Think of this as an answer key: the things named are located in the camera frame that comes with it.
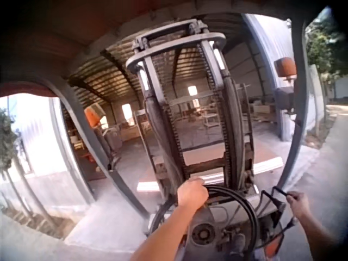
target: corrugated metal wall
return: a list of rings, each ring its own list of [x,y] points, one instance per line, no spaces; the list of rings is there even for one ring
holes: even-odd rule
[[[272,90],[289,86],[289,83],[278,77],[274,61],[283,57],[294,57],[291,32],[286,22],[277,18],[262,15],[243,15],[254,39],[261,51]],[[291,140],[291,119],[284,111],[277,110],[279,136],[284,141]]]
[[[70,216],[73,213],[84,212],[88,203],[78,190],[58,146],[50,113],[50,99],[58,98],[29,94],[13,95],[10,97],[10,113],[15,118],[13,127],[22,134],[24,147],[33,169],[32,173],[26,175],[30,186],[52,215]],[[37,212],[16,169],[12,166],[9,172],[20,195],[25,198],[33,211]],[[0,190],[15,206],[18,206],[7,181],[1,181]]]

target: metal frame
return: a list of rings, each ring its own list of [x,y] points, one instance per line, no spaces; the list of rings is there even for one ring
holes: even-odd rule
[[[145,148],[145,152],[146,152],[146,155],[150,161],[150,164],[151,164],[151,167],[153,169],[153,173],[156,173],[156,166],[153,162],[153,156],[151,155],[151,151],[150,151],[150,148],[145,140],[145,135],[144,135],[144,130],[142,129],[142,126],[141,126],[141,123],[139,123],[139,119],[138,117],[141,116],[141,115],[145,115],[145,109],[142,109],[142,110],[138,110],[138,111],[135,111],[133,116],[134,116],[134,120],[135,120],[135,123],[136,123],[136,126],[138,127],[138,130],[139,130],[139,133],[140,133],[140,137],[141,137],[141,141],[142,141],[142,144],[144,145],[144,148]]]
[[[305,132],[308,115],[308,86],[311,78],[309,76],[308,60],[306,52],[305,28],[307,21],[304,18],[295,18],[291,23],[291,37],[293,40],[294,58],[297,68],[297,84],[300,86],[295,101],[296,119],[295,131],[291,142],[287,162],[285,163],[281,178],[277,187],[283,188],[291,177],[297,156],[301,148],[303,134]]]
[[[11,76],[6,75],[5,77],[3,77],[3,82],[31,82],[46,86],[47,88],[52,90],[63,102],[76,126],[77,131],[81,135],[83,142],[86,144],[89,152],[92,154],[96,163],[101,168],[105,176],[111,180],[113,186],[120,192],[122,197],[133,207],[133,209],[142,218],[148,220],[150,218],[149,212],[133,194],[120,174],[116,170],[109,172],[109,159],[106,153],[103,151],[96,135],[89,126],[89,123],[87,122],[84,114],[84,110],[79,104],[72,88],[61,77],[50,75],[48,73],[37,73],[37,75],[34,76],[32,74],[32,68],[27,70],[26,69],[27,68],[19,70],[18,68],[16,68],[13,71],[20,73]]]
[[[149,40],[176,32],[179,29],[187,30],[190,36],[161,43],[154,47],[150,46]],[[210,45],[209,41],[214,41],[213,47]],[[223,56],[221,56],[221,59],[223,60],[225,68],[220,69],[220,65],[217,62],[213,50],[222,49],[225,43],[226,40],[223,34],[210,33],[204,23],[193,19],[170,24],[166,27],[157,28],[154,31],[137,36],[133,43],[135,55],[126,62],[127,68],[131,72],[137,73],[139,78],[141,78],[140,70],[146,72],[146,81],[148,81],[149,88],[145,88],[144,82],[142,82],[142,80],[145,79],[140,81],[145,97],[145,109],[147,110],[149,122],[162,151],[167,174],[172,185],[172,194],[176,192],[183,180],[189,178],[191,173],[221,166],[225,166],[225,177],[234,177],[232,179],[226,178],[226,185],[234,189],[238,189],[240,186],[240,177],[243,175],[243,160],[245,158],[241,109],[235,85],[229,77],[229,72]],[[211,71],[210,77],[214,84],[214,91],[218,92],[219,100],[223,102],[223,105],[219,109],[219,113],[220,116],[223,116],[223,119],[225,119],[224,126],[226,126],[226,131],[224,133],[227,138],[224,142],[226,150],[232,152],[233,157],[224,157],[222,159],[214,159],[204,163],[186,166],[169,107],[177,103],[182,103],[187,99],[193,100],[196,96],[175,99],[168,104],[163,90],[161,89],[158,78],[159,75],[154,68],[152,57],[169,52],[173,49],[182,49],[192,46],[197,46],[197,48],[199,48],[198,51],[205,60],[205,67],[209,68]],[[207,96],[214,94],[214,91],[208,91]]]

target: metal pillar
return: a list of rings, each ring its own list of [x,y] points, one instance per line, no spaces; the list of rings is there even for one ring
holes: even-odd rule
[[[283,173],[277,184],[279,188],[284,187],[291,176],[297,156],[299,155],[301,141],[305,132],[307,122],[308,86],[310,84],[310,77],[308,71],[308,61],[304,35],[305,28],[306,21],[304,19],[298,18],[292,20],[291,36],[293,38],[294,58],[297,68],[296,84],[299,86],[299,93],[295,98],[296,125],[293,135],[293,141],[291,142],[288,159],[285,164]]]

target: steering wheel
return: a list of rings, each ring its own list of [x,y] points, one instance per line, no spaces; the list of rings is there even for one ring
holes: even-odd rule
[[[244,208],[251,224],[251,238],[247,250],[243,252],[243,259],[249,260],[254,252],[259,231],[259,222],[254,208],[246,198],[232,189],[216,185],[206,185],[205,187],[208,189],[209,195],[215,193],[218,196],[228,196],[237,201]],[[176,202],[176,197],[172,196],[161,206],[153,219],[150,234],[159,227],[161,221],[164,219],[164,214]],[[183,261],[218,260],[218,258],[221,258],[223,253],[218,251],[217,246],[224,229],[224,227],[221,228],[221,226],[216,224],[208,206],[200,208],[194,215],[188,228]]]

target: window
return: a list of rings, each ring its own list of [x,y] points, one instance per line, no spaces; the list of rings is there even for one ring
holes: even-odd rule
[[[194,96],[194,95],[197,95],[197,88],[196,88],[196,86],[190,86],[190,87],[188,87],[188,89],[189,89],[189,94],[190,94],[190,96]],[[200,102],[198,101],[198,99],[194,99],[193,101],[192,101],[193,103],[194,103],[194,107],[195,108],[199,108],[200,107]]]
[[[133,119],[131,105],[129,103],[122,105],[122,110],[123,110],[123,114],[124,114],[125,119],[128,122],[128,124],[130,126],[133,126],[135,123],[134,123],[134,119]]]
[[[100,124],[101,124],[102,129],[107,129],[107,128],[109,128],[109,125],[108,125],[108,121],[107,121],[107,117],[106,117],[106,116],[102,117],[102,118],[100,119],[99,122],[100,122]]]
[[[188,89],[189,89],[190,96],[197,95],[198,92],[197,92],[196,86],[190,86],[188,87]]]

